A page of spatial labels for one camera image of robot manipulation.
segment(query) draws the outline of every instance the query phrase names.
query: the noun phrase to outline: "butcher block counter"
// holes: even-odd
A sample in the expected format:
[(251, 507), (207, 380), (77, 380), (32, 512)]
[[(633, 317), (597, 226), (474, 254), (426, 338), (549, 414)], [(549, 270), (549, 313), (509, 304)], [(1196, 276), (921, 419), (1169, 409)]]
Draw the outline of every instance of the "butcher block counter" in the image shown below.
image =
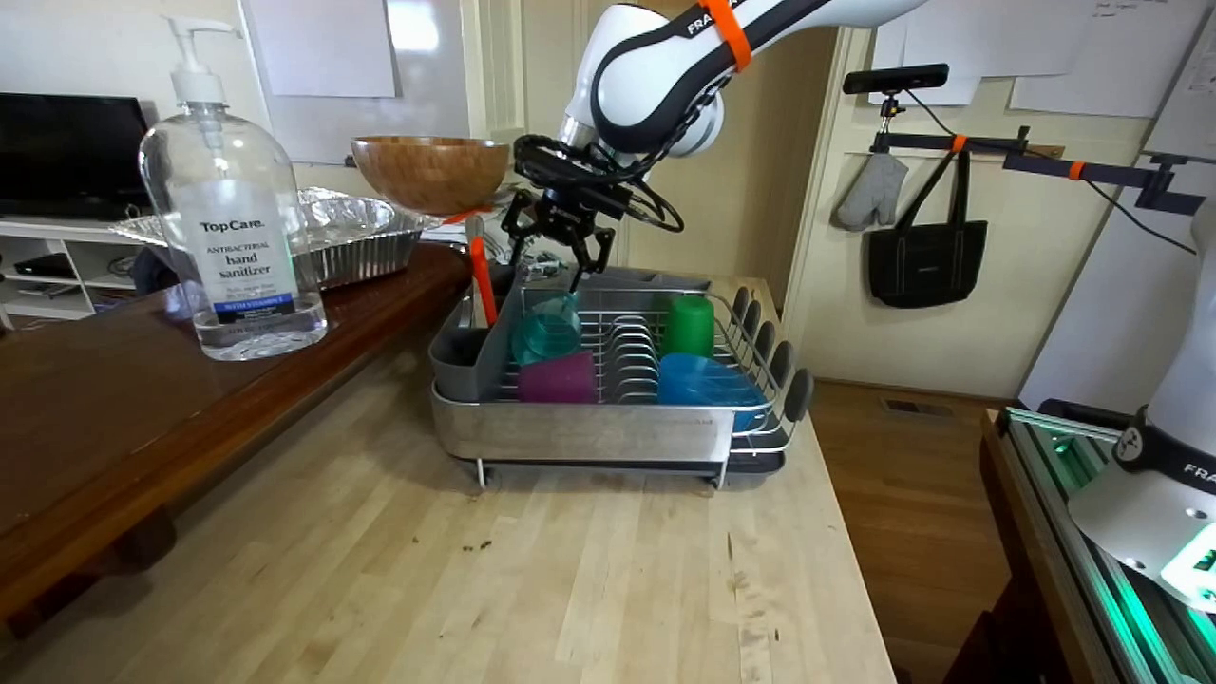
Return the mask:
[(495, 471), (435, 438), (426, 336), (371, 357), (176, 509), (0, 680), (892, 680), (809, 421), (785, 466)]

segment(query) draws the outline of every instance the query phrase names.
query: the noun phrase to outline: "bowl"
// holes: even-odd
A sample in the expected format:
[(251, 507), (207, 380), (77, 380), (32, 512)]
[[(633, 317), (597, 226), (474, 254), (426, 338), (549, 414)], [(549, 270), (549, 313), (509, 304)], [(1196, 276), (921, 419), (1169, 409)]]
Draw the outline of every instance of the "bowl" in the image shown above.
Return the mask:
[(495, 208), (509, 146), (474, 137), (356, 137), (353, 165), (367, 185), (429, 218)]

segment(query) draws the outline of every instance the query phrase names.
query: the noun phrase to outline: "dish rack tray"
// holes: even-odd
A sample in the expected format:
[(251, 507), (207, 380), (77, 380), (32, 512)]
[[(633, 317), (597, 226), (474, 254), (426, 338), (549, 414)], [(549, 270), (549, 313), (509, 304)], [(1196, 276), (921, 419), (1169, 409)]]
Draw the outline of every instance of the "dish rack tray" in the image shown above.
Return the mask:
[[(576, 285), (580, 350), (594, 352), (597, 402), (522, 402), (522, 365), (509, 352), (512, 328), (532, 304), (570, 294), (570, 274), (522, 274), (497, 322), (474, 328), (469, 294), (429, 342), (435, 427), (446, 451), (488, 488), (495, 466), (626, 466), (687, 471), (714, 488), (728, 471), (779, 471), (790, 427), (809, 409), (812, 380), (790, 370), (790, 342), (759, 317), (759, 302), (733, 302), (711, 280), (607, 270)], [(714, 302), (714, 361), (747, 378), (759, 402), (659, 402), (659, 342), (669, 295)]]

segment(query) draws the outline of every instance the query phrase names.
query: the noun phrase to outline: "wooden floor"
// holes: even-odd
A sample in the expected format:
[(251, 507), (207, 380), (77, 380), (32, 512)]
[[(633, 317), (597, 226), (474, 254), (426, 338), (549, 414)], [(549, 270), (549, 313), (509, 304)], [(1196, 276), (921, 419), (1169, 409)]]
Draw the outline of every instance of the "wooden floor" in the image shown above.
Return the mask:
[(812, 427), (887, 647), (944, 680), (1008, 563), (982, 488), (983, 402), (816, 385)]

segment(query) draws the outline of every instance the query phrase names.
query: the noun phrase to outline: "cabinet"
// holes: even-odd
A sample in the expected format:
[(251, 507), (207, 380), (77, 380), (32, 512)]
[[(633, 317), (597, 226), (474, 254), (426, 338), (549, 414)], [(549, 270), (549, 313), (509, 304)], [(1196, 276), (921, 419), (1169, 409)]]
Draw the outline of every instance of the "cabinet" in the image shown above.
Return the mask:
[(108, 221), (0, 221), (0, 319), (87, 319), (132, 295), (146, 245)]

